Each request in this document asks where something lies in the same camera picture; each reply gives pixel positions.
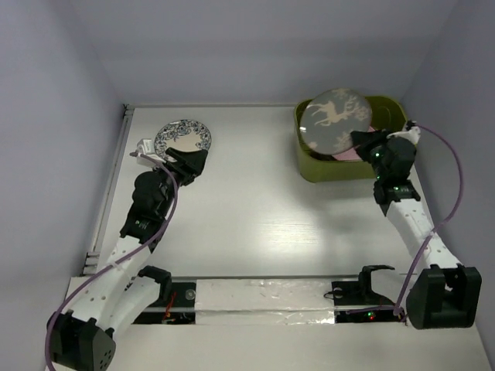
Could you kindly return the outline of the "pink plate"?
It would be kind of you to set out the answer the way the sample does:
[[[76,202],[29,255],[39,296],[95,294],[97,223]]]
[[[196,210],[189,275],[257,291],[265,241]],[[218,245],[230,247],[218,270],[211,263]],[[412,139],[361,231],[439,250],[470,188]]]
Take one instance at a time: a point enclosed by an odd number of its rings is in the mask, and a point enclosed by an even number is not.
[[[336,161],[345,162],[360,160],[360,157],[353,146],[350,132],[351,130],[342,131],[336,136],[331,144],[331,149],[333,149],[331,156]]]

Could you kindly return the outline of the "blue floral white plate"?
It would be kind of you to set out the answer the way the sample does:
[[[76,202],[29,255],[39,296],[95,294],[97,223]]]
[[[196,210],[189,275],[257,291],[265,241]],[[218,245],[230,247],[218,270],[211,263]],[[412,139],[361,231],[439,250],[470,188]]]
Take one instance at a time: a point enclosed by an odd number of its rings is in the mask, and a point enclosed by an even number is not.
[[[162,127],[155,136],[155,153],[166,161],[174,159],[166,154],[168,148],[179,151],[209,150],[212,137],[208,127],[196,120],[181,119]]]

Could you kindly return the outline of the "grey deer plate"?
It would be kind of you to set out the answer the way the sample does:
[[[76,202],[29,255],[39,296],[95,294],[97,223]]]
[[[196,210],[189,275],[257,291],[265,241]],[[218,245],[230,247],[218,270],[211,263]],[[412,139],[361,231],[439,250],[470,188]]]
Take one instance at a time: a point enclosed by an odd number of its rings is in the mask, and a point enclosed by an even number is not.
[[[319,155],[333,156],[352,148],[350,133],[367,132],[372,109],[365,96],[350,88],[335,88],[313,98],[302,112],[302,142]]]

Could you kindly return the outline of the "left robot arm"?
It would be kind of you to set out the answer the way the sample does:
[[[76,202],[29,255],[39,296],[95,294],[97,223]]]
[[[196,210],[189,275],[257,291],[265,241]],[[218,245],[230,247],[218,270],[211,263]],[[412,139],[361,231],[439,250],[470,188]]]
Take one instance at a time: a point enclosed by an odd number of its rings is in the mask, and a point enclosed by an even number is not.
[[[170,148],[166,153],[171,162],[142,146],[131,153],[149,170],[135,179],[131,207],[108,259],[49,318],[47,369],[108,369],[119,336],[149,305],[169,301],[171,274],[149,259],[176,211],[179,188],[202,174],[208,152]]]

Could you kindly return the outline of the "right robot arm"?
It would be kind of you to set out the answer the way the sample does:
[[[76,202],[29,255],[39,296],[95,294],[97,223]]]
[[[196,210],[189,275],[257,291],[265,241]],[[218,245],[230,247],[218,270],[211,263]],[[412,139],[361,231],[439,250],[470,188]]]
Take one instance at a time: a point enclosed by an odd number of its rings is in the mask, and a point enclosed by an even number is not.
[[[452,254],[429,220],[410,176],[421,130],[354,131],[357,155],[374,171],[374,199],[413,258],[394,305],[394,316],[416,329],[470,328],[482,277]]]

